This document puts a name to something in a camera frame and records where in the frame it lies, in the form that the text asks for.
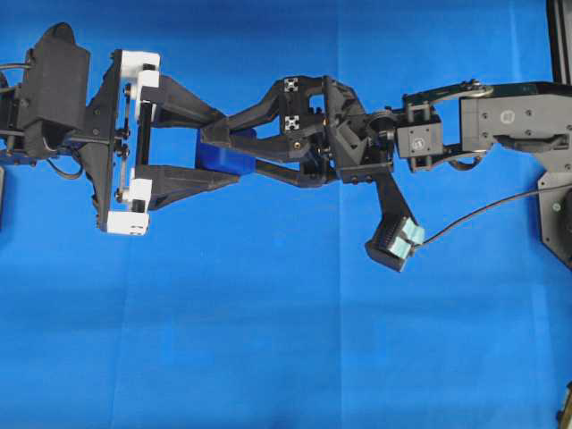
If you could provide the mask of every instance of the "cable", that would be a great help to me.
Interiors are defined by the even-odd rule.
[[[50,166],[54,169],[54,171],[57,173],[58,176],[63,177],[68,181],[75,181],[76,179],[79,179],[83,174],[83,163],[81,162],[80,153],[77,150],[72,151],[72,158],[76,163],[80,165],[80,170],[78,172],[73,172],[73,173],[64,172],[59,168],[57,168],[55,164],[52,162],[52,160],[47,159],[46,161],[48,164],[50,164]]]
[[[423,246],[426,246],[428,244],[433,243],[434,241],[438,240],[440,237],[442,237],[443,235],[445,235],[447,232],[449,232],[450,230],[452,230],[453,228],[455,228],[456,226],[461,225],[462,223],[465,223],[466,221],[469,221],[471,219],[473,219],[475,216],[478,216],[488,210],[491,210],[492,208],[501,206],[503,204],[512,202],[512,201],[516,201],[518,199],[522,199],[522,198],[528,198],[528,197],[534,197],[536,195],[540,195],[543,194],[545,192],[554,192],[556,190],[562,190],[562,189],[572,189],[572,184],[569,185],[562,185],[562,186],[556,186],[554,188],[546,188],[546,189],[539,189],[539,190],[530,190],[528,192],[523,192],[521,194],[516,194],[513,195],[512,197],[508,197],[508,198],[504,198],[501,199],[499,201],[496,201],[492,204],[489,204],[488,206],[484,206],[482,208],[479,208],[478,210],[475,210],[472,213],[467,214],[466,216],[461,217],[460,219],[458,219],[457,221],[451,223],[449,226],[447,226],[446,228],[444,228],[443,230],[437,232],[435,235],[433,235],[430,239],[424,241],[423,244],[420,244],[418,246],[416,246],[417,248],[421,248]]]
[[[25,63],[8,63],[0,64],[0,70],[12,70],[12,69],[31,69],[31,65]]]

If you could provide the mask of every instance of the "blue object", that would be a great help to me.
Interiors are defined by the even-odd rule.
[[[238,131],[234,134],[254,139],[257,132],[253,129]],[[229,172],[244,176],[251,174],[257,168],[257,159],[230,149],[207,145],[201,142],[200,132],[197,132],[196,167],[216,172]]]

